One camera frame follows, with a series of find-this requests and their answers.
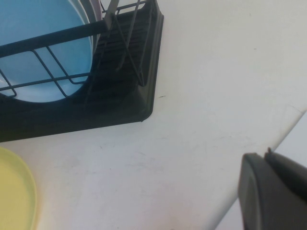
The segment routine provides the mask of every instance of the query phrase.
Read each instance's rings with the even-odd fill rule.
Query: black plastic object
[[[245,154],[239,201],[246,230],[307,229],[307,169],[279,154]]]
[[[0,46],[0,58],[82,37],[101,34],[90,73],[12,85],[0,73],[12,96],[0,94],[0,142],[139,122],[153,111],[154,91],[164,16],[156,0],[137,0],[118,7],[112,0],[104,19],[87,25]],[[67,96],[57,81],[89,76],[82,88]],[[18,87],[54,82],[65,99],[27,103],[14,99]]]

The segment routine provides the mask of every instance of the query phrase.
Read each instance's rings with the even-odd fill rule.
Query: white surface
[[[307,2],[159,6],[149,119],[2,144],[33,171],[38,230],[214,229],[235,199],[243,153],[276,148],[305,111]]]
[[[290,134],[277,147],[275,152],[286,156],[299,164],[307,167],[306,156],[306,137],[307,137],[307,114],[299,120]],[[243,230],[243,219],[239,200],[236,199],[229,211],[226,213],[221,223],[215,230],[236,229]]]

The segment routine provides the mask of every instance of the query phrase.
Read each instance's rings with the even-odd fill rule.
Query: black dish rack
[[[54,78],[37,56],[50,79],[11,85],[0,74],[12,96],[0,94],[0,142],[66,133],[97,127],[139,122],[153,111],[154,92],[164,16],[156,0],[138,0],[118,7],[112,0],[103,7],[103,20],[52,34],[0,46],[0,58],[34,52],[49,46],[100,34],[90,73]],[[75,94],[67,96],[58,81],[88,76]],[[28,103],[14,99],[15,89],[54,82],[65,99],[51,103]]]

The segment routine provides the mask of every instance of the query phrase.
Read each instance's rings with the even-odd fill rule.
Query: wire rack
[[[81,98],[84,105],[88,103],[94,92],[110,90],[114,86],[118,87],[119,83],[126,86],[129,84],[131,86],[135,84],[145,86],[147,79],[144,78],[142,65],[149,38],[151,17],[155,14],[153,1],[137,0],[133,4],[120,7],[118,7],[118,3],[119,0],[112,0],[107,10],[101,4],[104,18],[99,22],[0,46],[0,58],[22,52],[32,52],[50,77],[49,79],[14,85],[10,82],[10,76],[6,76],[0,69],[0,75],[7,83],[6,87],[0,88],[0,93],[12,91],[10,96],[1,95],[1,101],[6,102],[8,99],[16,98],[18,93],[16,89],[18,88],[48,82],[54,82],[65,98]],[[122,13],[131,8],[133,8],[132,12]],[[137,17],[142,14],[147,15],[146,20],[144,17]],[[91,72],[69,75],[50,46],[97,34],[100,34],[100,39],[94,54]],[[48,69],[36,51],[44,47],[63,71],[64,76],[55,77]],[[86,81],[74,81],[85,76],[88,76]],[[59,84],[59,81],[62,80],[69,80],[71,84],[83,84],[82,89],[73,95],[67,95]],[[99,88],[96,87],[99,85],[99,81],[108,81],[109,83],[105,84],[107,87]]]
[[[153,112],[164,16],[157,0],[103,5],[103,20],[0,46],[0,59],[32,52],[47,78],[13,84],[0,70],[0,142],[106,127],[147,119]],[[52,46],[100,34],[90,72],[69,75]],[[52,75],[38,49],[44,48],[62,76]],[[88,76],[79,82],[80,77]],[[81,84],[72,95],[61,82]],[[18,100],[21,87],[54,83],[63,99],[49,103]]]

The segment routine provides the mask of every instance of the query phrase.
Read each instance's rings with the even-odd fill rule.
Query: metal wire
[[[16,84],[16,85],[12,85],[10,83],[10,81],[8,80],[8,76],[5,76],[5,74],[2,72],[2,70],[0,69],[0,74],[2,75],[2,77],[5,79],[5,81],[7,82],[8,86],[7,87],[2,87],[0,88],[0,92],[1,91],[5,91],[5,90],[12,90],[14,95],[11,95],[11,96],[8,96],[8,98],[12,98],[12,97],[16,97],[17,96],[17,92],[15,89],[17,88],[21,88],[21,87],[26,87],[26,86],[31,86],[31,85],[38,85],[38,84],[42,84],[42,83],[48,83],[48,82],[54,82],[56,84],[56,86],[58,87],[58,89],[61,91],[61,93],[63,94],[64,97],[66,98],[69,98],[69,97],[72,97],[72,96],[68,96],[64,90],[61,88],[61,86],[59,85],[58,81],[62,81],[62,80],[69,80],[72,84],[84,84],[86,81],[81,81],[81,82],[75,82],[73,81],[72,79],[75,79],[75,78],[79,78],[79,77],[85,77],[85,76],[92,76],[92,78],[88,78],[87,81],[90,81],[90,84],[89,84],[89,88],[88,88],[88,91],[87,91],[87,94],[86,94],[86,98],[85,98],[85,104],[87,103],[88,101],[88,98],[93,90],[93,85],[94,85],[94,81],[97,77],[97,75],[99,74],[99,68],[102,64],[102,59],[103,59],[103,56],[105,54],[105,50],[107,48],[107,44],[108,44],[108,40],[110,39],[111,35],[114,33],[114,32],[117,32],[119,34],[119,37],[120,37],[120,40],[122,41],[123,45],[124,45],[124,50],[123,50],[123,53],[121,55],[121,59],[119,61],[119,65],[118,65],[118,68],[117,70],[121,69],[123,67],[123,64],[124,64],[124,60],[125,60],[125,57],[128,57],[129,61],[130,61],[130,64],[132,66],[132,70],[134,72],[134,75],[138,81],[138,83],[141,85],[141,86],[144,86],[144,79],[143,79],[143,75],[142,75],[142,63],[143,63],[143,59],[144,59],[144,54],[145,54],[145,47],[146,47],[146,44],[147,44],[147,40],[148,40],[148,36],[149,36],[149,30],[147,31],[147,35],[146,35],[146,39],[145,39],[145,44],[143,46],[143,50],[142,50],[142,55],[141,55],[141,59],[140,59],[140,64],[138,67],[136,67],[135,65],[135,62],[132,58],[132,55],[131,55],[131,52],[129,50],[129,45],[130,45],[130,41],[131,41],[131,38],[132,38],[132,33],[133,33],[133,30],[134,30],[134,26],[135,26],[135,21],[136,21],[136,17],[137,17],[137,11],[139,9],[139,6],[141,4],[150,4],[151,5],[151,9],[150,9],[150,18],[149,18],[149,24],[147,25],[147,27],[149,28],[151,26],[151,17],[152,17],[152,9],[153,9],[153,6],[151,4],[151,1],[150,0],[145,0],[145,1],[140,1],[138,0],[136,3],[134,4],[129,4],[129,5],[125,5],[125,6],[121,6],[121,7],[118,7],[117,8],[117,12],[116,12],[116,15],[119,15],[119,12],[123,9],[127,9],[127,8],[130,8],[130,7],[134,7],[135,6],[135,9],[134,9],[134,13],[133,13],[133,16],[132,16],[132,20],[131,20],[131,23],[130,23],[130,28],[128,30],[128,35],[127,35],[127,39],[125,38],[124,34],[123,34],[123,31],[121,29],[121,26],[120,26],[120,23],[116,17],[116,15],[114,14],[111,14],[112,16],[112,20],[113,20],[113,23],[112,23],[112,26],[111,26],[111,29],[108,30],[107,32],[107,35],[105,35],[105,41],[104,41],[104,44],[103,44],[103,49],[100,53],[100,58],[99,58],[99,61],[98,61],[98,64],[95,68],[93,68],[93,71],[92,72],[89,72],[89,73],[81,73],[81,74],[75,74],[75,75],[69,75],[66,70],[64,69],[64,67],[61,65],[61,63],[59,62],[59,60],[57,59],[57,57],[55,56],[55,54],[52,52],[52,50],[50,49],[49,46],[45,46],[47,48],[47,50],[49,51],[49,53],[52,55],[52,57],[54,58],[54,60],[56,61],[56,63],[58,64],[58,66],[61,68],[61,70],[63,71],[64,75],[65,76],[62,76],[62,77],[58,77],[58,78],[55,78],[52,73],[50,72],[50,70],[47,68],[46,64],[43,62],[42,58],[39,56],[39,54],[35,51],[35,49],[31,50],[31,52],[33,52],[35,54],[35,56],[37,57],[37,59],[40,61],[40,63],[42,64],[42,66],[44,67],[44,69],[46,70],[46,72],[48,73],[48,75],[50,76],[50,79],[44,79],[44,80],[38,80],[38,81],[33,81],[33,82],[27,82],[27,83],[22,83],[22,84]],[[105,8],[102,6],[102,9],[103,9],[103,13],[106,13],[107,11],[105,10]],[[97,31],[97,27],[98,24],[93,24],[93,29],[94,31],[96,30]],[[82,30],[82,32],[84,33],[83,36],[93,36],[93,34],[89,34],[90,32],[88,32],[88,34],[85,33],[85,30],[86,31],[91,31],[91,29],[88,27],[88,26],[82,26],[82,28],[80,27],[80,29]],[[75,29],[74,29],[74,35],[71,35],[67,32],[67,34],[64,32],[64,31],[61,31],[61,32],[56,32],[56,33],[53,33],[52,34],[52,37],[54,37],[55,39],[59,39],[58,37],[61,36],[61,39],[63,39],[64,36],[67,37],[67,40],[73,40],[73,38],[71,36],[75,36]],[[46,40],[49,39],[48,36],[44,35],[42,36],[44,38],[46,38]],[[44,44],[44,41],[42,40],[43,38],[34,38],[33,41],[39,41],[39,44],[38,46],[41,47],[43,44]]]

